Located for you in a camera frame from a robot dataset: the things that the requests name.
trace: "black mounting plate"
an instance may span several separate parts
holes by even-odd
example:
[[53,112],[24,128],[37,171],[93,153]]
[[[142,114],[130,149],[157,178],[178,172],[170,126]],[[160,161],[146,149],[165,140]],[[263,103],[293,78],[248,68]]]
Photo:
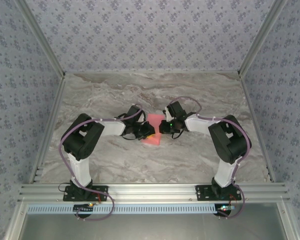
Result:
[[[96,186],[93,185],[92,187],[89,187],[92,190],[97,190],[100,192],[105,192],[108,193],[108,186]],[[103,195],[103,194],[99,194],[100,195],[100,201],[101,202],[105,202],[107,201],[107,196]],[[78,194],[73,188],[72,186],[66,186],[64,189],[64,194],[63,194],[63,201],[64,202],[98,202],[98,194],[91,192],[91,194],[86,198],[83,199],[83,196]]]
[[227,195],[223,198],[217,197],[212,190],[212,185],[197,185],[195,186],[196,191],[196,199],[198,201],[233,201],[234,199],[231,198],[231,195],[236,198],[237,201],[241,200],[241,194],[238,192],[238,189],[235,186],[228,186],[227,187]]

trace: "gray marble tabletop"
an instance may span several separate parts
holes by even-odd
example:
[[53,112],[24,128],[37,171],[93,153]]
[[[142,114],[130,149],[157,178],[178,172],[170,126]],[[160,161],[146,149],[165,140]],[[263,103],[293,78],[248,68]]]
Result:
[[[70,174],[58,153],[61,136],[81,113],[112,118],[141,103],[146,113],[161,114],[175,97],[190,96],[202,104],[201,115],[236,116],[252,141],[242,162],[239,182],[265,182],[268,171],[252,116],[237,74],[219,73],[80,73],[65,76],[62,103],[45,157],[41,183],[61,183]],[[189,112],[197,108],[180,100]],[[162,135],[160,145],[147,145],[119,136],[100,138],[90,156],[95,183],[208,183],[219,157],[210,136],[186,132],[173,140]]]

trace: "pink object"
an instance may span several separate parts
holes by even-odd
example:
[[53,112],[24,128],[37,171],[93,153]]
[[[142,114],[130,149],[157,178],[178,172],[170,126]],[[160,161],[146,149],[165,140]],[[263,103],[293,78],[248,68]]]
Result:
[[154,127],[155,135],[142,139],[144,144],[160,145],[161,133],[159,132],[159,125],[161,121],[165,119],[165,115],[162,114],[148,114],[147,121]]

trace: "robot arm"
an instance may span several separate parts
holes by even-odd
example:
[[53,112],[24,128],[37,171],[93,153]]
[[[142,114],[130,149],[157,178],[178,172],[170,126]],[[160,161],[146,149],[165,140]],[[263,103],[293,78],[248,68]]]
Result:
[[[127,113],[123,113],[117,118],[127,118],[137,114],[138,111],[140,111],[140,108],[133,105]],[[91,119],[92,118],[85,113],[80,114],[63,134],[62,138],[75,126]],[[135,139],[141,140],[153,135],[154,133],[154,127],[151,126],[149,122],[145,121],[144,111],[141,111],[136,116],[125,120],[102,121],[101,123],[93,121],[79,127],[63,142],[64,150],[67,152],[68,159],[74,173],[74,176],[70,181],[71,187],[78,193],[78,195],[82,196],[82,199],[86,199],[89,196],[90,192],[84,191],[77,182],[74,181],[74,178],[82,186],[86,188],[92,187],[92,178],[89,171],[89,156],[95,149],[100,137],[133,134]]]
[[[220,157],[218,170],[212,179],[212,190],[219,198],[222,198],[223,194],[228,194],[226,190],[232,183],[237,162],[247,151],[247,142],[243,134],[226,122],[204,120],[198,118],[194,112],[187,114],[178,101],[168,105],[163,113],[166,115],[166,120],[163,120],[159,127],[162,134],[187,131],[211,136],[216,152]],[[237,119],[232,115],[228,115],[224,119],[240,126]]]

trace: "floral patterned wallpaper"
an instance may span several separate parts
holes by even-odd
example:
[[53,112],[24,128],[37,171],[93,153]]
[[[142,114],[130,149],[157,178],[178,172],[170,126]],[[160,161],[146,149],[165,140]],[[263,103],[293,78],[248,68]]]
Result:
[[244,79],[300,225],[300,0],[288,1]]
[[63,70],[237,70],[273,0],[26,0]]
[[29,180],[59,78],[13,0],[0,0],[0,240]]

